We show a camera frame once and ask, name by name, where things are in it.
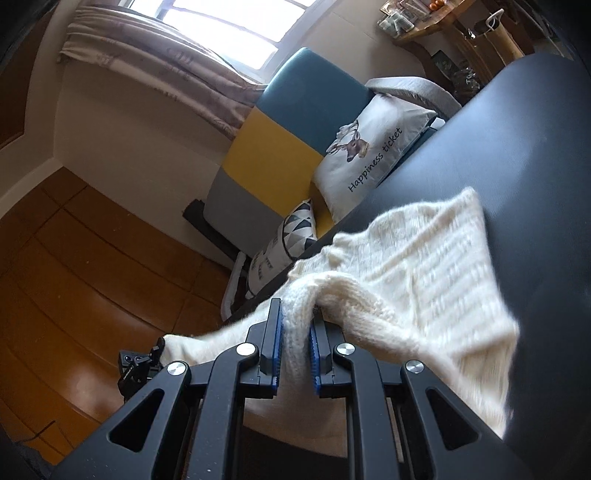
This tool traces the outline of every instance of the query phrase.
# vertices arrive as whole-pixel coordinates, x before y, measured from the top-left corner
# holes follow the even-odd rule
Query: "blue gripper pad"
[[[310,325],[310,366],[314,390],[316,390],[317,395],[320,395],[322,377],[331,373],[333,368],[332,350],[326,324],[322,318],[322,311],[315,307],[313,315]]]
[[[261,372],[272,376],[271,388],[277,393],[281,373],[281,353],[283,350],[283,310],[280,299],[271,299],[267,326],[261,346]]]

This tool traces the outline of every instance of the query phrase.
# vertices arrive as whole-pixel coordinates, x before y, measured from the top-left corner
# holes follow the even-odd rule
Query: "striped curtain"
[[[125,9],[79,7],[62,56],[158,90],[192,108],[231,140],[266,87],[175,28]]]

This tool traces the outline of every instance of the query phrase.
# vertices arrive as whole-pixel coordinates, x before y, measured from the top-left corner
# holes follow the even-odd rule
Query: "throw pillow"
[[[352,124],[340,128],[312,178],[335,223],[394,168],[436,116],[379,93]]]
[[[247,298],[256,295],[267,283],[296,260],[316,240],[316,221],[310,199],[300,203],[281,222],[269,245],[257,253],[248,270]]]

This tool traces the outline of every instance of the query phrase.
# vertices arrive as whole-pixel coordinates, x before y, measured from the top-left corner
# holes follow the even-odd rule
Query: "knit fabric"
[[[346,456],[344,400],[321,400],[312,386],[308,334],[316,304],[342,326],[347,341],[376,358],[424,362],[503,436],[518,326],[496,285],[473,189],[447,202],[390,210],[360,233],[338,233],[316,256],[297,261],[274,297],[284,312],[280,387],[273,400],[246,401],[244,425]],[[166,336],[161,361],[214,360],[267,319],[269,302],[219,332]]]

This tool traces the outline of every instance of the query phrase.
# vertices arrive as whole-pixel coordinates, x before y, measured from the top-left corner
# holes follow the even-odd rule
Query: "black bracket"
[[[271,300],[266,322],[213,362],[172,362],[150,381],[149,355],[121,352],[122,393],[143,386],[57,465],[52,480],[232,479],[246,398],[273,398],[279,383],[282,314]]]
[[[320,310],[310,328],[310,352],[317,394],[346,399],[351,479],[532,478],[509,447],[422,362],[376,360],[347,343],[340,327],[325,322]]]

